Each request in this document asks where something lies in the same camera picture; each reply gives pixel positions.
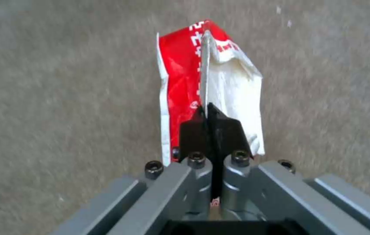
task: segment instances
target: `gray carpet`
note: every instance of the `gray carpet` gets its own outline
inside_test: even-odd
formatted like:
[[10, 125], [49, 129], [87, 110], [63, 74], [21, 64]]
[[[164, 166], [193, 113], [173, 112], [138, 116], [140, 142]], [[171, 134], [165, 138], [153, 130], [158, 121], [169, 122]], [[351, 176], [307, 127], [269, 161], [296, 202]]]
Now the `gray carpet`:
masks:
[[370, 195], [370, 1], [3, 0], [0, 235], [48, 234], [161, 159], [155, 35], [205, 18], [264, 75], [265, 159]]

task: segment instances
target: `black plastic part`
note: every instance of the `black plastic part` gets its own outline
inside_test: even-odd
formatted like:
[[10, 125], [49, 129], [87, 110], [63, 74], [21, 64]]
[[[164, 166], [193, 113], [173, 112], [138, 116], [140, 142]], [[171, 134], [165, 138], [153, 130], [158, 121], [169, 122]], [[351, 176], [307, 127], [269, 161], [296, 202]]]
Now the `black plastic part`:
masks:
[[160, 235], [307, 235], [296, 222], [169, 221]]
[[222, 170], [225, 157], [235, 150], [246, 151], [250, 147], [240, 121], [224, 115], [212, 103], [207, 107], [206, 118], [198, 107], [191, 120], [183, 122], [179, 130], [179, 162], [192, 152], [203, 153], [212, 163], [211, 199], [220, 196]]

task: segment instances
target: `red and white packet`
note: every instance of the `red and white packet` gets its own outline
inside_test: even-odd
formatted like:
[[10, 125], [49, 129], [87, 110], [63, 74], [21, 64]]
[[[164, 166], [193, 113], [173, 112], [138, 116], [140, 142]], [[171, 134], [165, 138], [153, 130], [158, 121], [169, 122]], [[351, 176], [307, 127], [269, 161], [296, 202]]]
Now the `red and white packet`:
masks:
[[159, 37], [163, 164], [173, 161], [179, 127], [209, 102], [238, 119], [252, 154], [264, 155], [260, 113], [262, 75], [240, 47], [210, 20]]

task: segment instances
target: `gray metal frame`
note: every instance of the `gray metal frame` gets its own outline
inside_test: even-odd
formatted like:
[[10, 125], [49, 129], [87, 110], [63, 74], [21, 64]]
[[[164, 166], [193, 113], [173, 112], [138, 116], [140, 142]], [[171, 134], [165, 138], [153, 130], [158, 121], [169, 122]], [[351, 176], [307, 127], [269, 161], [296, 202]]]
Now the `gray metal frame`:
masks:
[[[232, 156], [224, 160], [223, 219], [292, 219], [309, 234], [370, 234], [370, 197], [340, 178], [304, 180], [287, 165], [254, 165], [251, 159], [241, 164]], [[157, 235], [169, 220], [207, 220], [212, 181], [208, 159], [195, 153], [158, 172], [151, 178], [115, 180], [52, 234]]]

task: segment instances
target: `bolt head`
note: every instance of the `bolt head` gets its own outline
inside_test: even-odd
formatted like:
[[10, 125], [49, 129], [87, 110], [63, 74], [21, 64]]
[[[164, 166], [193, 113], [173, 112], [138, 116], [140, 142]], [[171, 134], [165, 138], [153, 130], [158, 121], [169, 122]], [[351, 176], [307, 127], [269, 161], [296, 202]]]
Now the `bolt head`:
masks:
[[150, 161], [144, 167], [144, 174], [150, 180], [157, 179], [163, 172], [163, 164], [159, 161]]
[[231, 163], [237, 167], [249, 166], [250, 155], [244, 150], [236, 150], [231, 154]]
[[192, 152], [188, 155], [188, 166], [201, 169], [205, 165], [205, 155], [201, 152]]
[[283, 167], [285, 167], [292, 174], [295, 174], [295, 172], [296, 172], [295, 164], [292, 163], [291, 161], [289, 161], [287, 159], [280, 159], [280, 160], [278, 160], [278, 163], [281, 164]]

